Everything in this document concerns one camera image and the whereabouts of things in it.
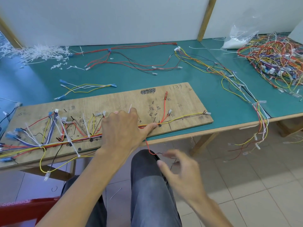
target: white wall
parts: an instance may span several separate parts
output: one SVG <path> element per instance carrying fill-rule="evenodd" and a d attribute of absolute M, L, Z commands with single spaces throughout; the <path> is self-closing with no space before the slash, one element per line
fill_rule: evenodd
<path fill-rule="evenodd" d="M 26 47 L 197 38 L 208 0 L 0 0 L 0 16 Z"/>
<path fill-rule="evenodd" d="M 303 0 L 217 0 L 204 38 L 228 36 L 235 19 L 250 7 L 263 15 L 260 34 L 290 32 L 303 19 Z"/>

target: tile floor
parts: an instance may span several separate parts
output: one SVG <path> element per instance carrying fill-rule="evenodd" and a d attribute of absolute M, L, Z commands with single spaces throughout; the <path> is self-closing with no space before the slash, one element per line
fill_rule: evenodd
<path fill-rule="evenodd" d="M 278 134 L 277 126 L 272 123 L 260 150 L 251 152 L 252 147 L 245 148 L 243 152 L 248 154 L 240 154 L 228 161 L 239 154 L 239 151 L 229 152 L 237 147 L 228 143 L 241 143 L 255 130 L 248 128 L 223 132 L 195 157 L 200 164 L 205 190 L 235 227 L 303 226 L 303 142 L 283 144 L 284 141 L 301 140 L 301 134 L 283 139 Z M 188 152 L 198 140 L 199 137 L 195 137 L 150 145 L 150 148 L 157 152 L 170 148 Z M 131 157 L 103 193 L 108 210 L 108 227 L 130 226 Z M 173 164 L 173 160 L 161 155 L 159 157 L 169 166 Z M 78 160 L 76 173 L 80 174 L 88 163 L 88 159 Z M 178 167 L 173 165 L 172 170 L 176 172 Z M 62 181 L 49 179 L 44 182 L 41 176 L 23 172 L 3 172 L 0 182 L 0 203 L 55 197 L 60 195 L 63 187 Z M 178 195 L 175 198 L 183 226 L 203 227 L 193 210 Z M 33 226 L 33 223 L 29 221 L 14 226 Z"/>

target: plastic bag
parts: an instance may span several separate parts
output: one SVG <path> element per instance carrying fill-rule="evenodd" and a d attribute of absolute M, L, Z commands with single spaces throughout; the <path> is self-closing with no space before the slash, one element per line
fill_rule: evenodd
<path fill-rule="evenodd" d="M 221 49 L 239 49 L 250 42 L 259 32 L 257 28 L 261 23 L 261 17 L 255 12 L 250 8 L 234 22 L 229 36 L 226 37 Z"/>

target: jeans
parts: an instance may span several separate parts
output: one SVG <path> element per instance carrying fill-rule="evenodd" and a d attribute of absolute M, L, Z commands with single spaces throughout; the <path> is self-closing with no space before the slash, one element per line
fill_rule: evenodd
<path fill-rule="evenodd" d="M 182 227 L 172 189 L 157 166 L 157 160 L 157 155 L 141 150 L 131 161 L 131 227 Z M 66 182 L 62 195 L 77 178 Z M 86 227 L 106 227 L 106 219 L 101 196 Z"/>

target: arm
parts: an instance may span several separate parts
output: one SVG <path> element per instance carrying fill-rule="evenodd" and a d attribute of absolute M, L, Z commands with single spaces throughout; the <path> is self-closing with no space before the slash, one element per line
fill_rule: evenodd
<path fill-rule="evenodd" d="M 113 175 L 156 126 L 157 123 L 151 123 L 144 129 L 139 129 L 135 108 L 131 108 L 130 113 L 115 112 L 103 119 L 102 147 L 96 151 L 79 178 L 36 226 L 85 226 Z"/>
<path fill-rule="evenodd" d="M 195 211 L 203 224 L 206 227 L 232 227 L 218 204 L 207 196 L 199 164 L 179 150 L 169 150 L 163 156 L 180 160 L 181 172 L 179 175 L 173 174 L 163 161 L 158 160 L 157 164 L 172 188 Z"/>

